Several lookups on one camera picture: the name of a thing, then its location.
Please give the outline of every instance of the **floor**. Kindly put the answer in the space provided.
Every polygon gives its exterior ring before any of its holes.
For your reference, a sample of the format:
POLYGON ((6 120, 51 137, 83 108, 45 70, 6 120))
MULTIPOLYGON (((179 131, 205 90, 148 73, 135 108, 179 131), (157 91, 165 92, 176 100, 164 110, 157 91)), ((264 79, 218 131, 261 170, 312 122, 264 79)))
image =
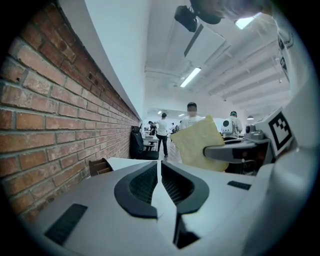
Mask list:
POLYGON ((164 146, 161 143, 160 151, 159 151, 159 160, 167 160, 167 161, 177 162, 182 164, 179 150, 176 149, 176 145, 173 142, 171 142, 170 138, 167 139, 166 146, 168 148, 168 157, 165 157, 164 146))

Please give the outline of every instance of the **brick wall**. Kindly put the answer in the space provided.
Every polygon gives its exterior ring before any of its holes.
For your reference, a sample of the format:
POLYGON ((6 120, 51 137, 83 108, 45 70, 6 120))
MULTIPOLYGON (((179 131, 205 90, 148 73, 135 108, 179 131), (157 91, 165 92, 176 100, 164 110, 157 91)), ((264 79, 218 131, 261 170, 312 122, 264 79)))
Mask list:
POLYGON ((46 5, 0 71, 0 178, 29 220, 87 177, 89 160, 128 158, 138 124, 63 17, 46 5))

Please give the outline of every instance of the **yellow cloth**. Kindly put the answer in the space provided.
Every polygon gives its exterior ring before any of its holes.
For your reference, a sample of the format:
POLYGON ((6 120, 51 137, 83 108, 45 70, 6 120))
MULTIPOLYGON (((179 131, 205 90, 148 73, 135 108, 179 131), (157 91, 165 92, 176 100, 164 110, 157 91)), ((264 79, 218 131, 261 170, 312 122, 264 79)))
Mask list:
POLYGON ((211 115, 189 128, 179 130, 170 138, 179 149, 183 164, 217 172, 227 169, 227 162, 211 160, 203 154, 204 147, 225 144, 211 115))

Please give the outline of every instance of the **white wall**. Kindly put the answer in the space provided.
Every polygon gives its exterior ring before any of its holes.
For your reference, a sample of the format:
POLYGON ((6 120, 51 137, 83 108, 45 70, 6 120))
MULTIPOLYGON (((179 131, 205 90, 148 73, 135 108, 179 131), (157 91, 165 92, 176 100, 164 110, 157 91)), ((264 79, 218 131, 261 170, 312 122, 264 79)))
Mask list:
POLYGON ((143 117, 150 0, 85 0, 105 53, 143 117))
POLYGON ((90 56, 143 119, 150 0, 59 0, 90 56))
POLYGON ((192 94, 186 88, 173 88, 168 91, 147 86, 145 88, 145 105, 148 108, 161 110, 187 111, 187 104, 195 102, 198 113, 211 115, 214 118, 225 119, 231 111, 236 111, 242 124, 247 123, 247 114, 229 101, 223 101, 218 96, 192 94))

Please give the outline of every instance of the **black chair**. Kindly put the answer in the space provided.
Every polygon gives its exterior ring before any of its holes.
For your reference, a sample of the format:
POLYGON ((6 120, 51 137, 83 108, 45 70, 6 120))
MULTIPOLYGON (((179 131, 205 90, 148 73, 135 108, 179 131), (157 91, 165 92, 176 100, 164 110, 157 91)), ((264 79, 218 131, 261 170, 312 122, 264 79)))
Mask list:
POLYGON ((158 160, 158 151, 144 150, 144 140, 138 126, 131 127, 130 135, 130 156, 132 159, 140 160, 158 160))

